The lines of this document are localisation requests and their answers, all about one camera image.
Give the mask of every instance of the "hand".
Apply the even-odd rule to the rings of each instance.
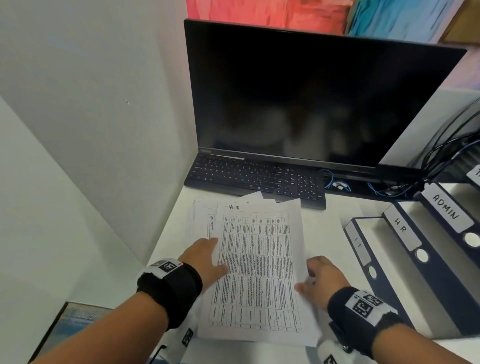
[[[295,290],[311,303],[327,310],[328,301],[338,290],[350,287],[343,273],[324,256],[315,256],[307,260],[308,274],[315,277],[312,283],[297,283]]]
[[[225,264],[221,266],[212,264],[212,253],[217,242],[218,238],[198,239],[179,257],[179,261],[190,264],[202,278],[204,286],[202,293],[228,273],[228,267]]]

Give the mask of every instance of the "binder label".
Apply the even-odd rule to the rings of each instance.
[[[363,240],[360,238],[360,234],[358,233],[353,221],[350,221],[348,225],[345,227],[345,232],[347,233],[350,241],[353,245],[353,248],[357,252],[359,256],[360,262],[363,266],[366,266],[372,261],[370,258],[370,254],[368,254],[367,248],[365,248],[365,244]]]
[[[425,184],[421,193],[457,233],[473,226],[473,220],[436,183]]]
[[[480,164],[468,172],[467,177],[470,178],[477,186],[480,186]]]
[[[390,207],[384,211],[384,215],[388,222],[390,222],[390,224],[393,226],[395,232],[400,237],[400,240],[407,247],[409,252],[421,246],[420,239],[413,232],[403,216],[399,213],[395,205],[390,205]]]

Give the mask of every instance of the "person's right arm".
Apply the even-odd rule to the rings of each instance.
[[[324,256],[307,260],[312,283],[297,283],[295,289],[311,303],[327,310],[330,298],[350,284],[343,273]],[[468,364],[469,362],[427,339],[403,324],[381,331],[372,345],[374,360],[379,364]]]

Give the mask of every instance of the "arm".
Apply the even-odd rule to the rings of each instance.
[[[178,259],[195,268],[203,291],[228,273],[226,266],[212,264],[217,241],[197,240]],[[33,364],[145,364],[167,327],[165,309],[148,294],[138,292]]]
[[[350,284],[340,269],[324,256],[307,260],[307,267],[310,276],[315,277],[315,283],[297,283],[295,289],[326,311],[330,298]],[[403,324],[381,331],[373,340],[372,352],[379,364],[468,364],[468,361]]]

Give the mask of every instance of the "person's left arm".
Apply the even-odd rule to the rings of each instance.
[[[200,275],[203,292],[228,273],[214,266],[212,252],[218,239],[197,240],[179,261]],[[107,316],[66,339],[32,364],[145,364],[168,327],[164,307],[148,294],[137,292]]]

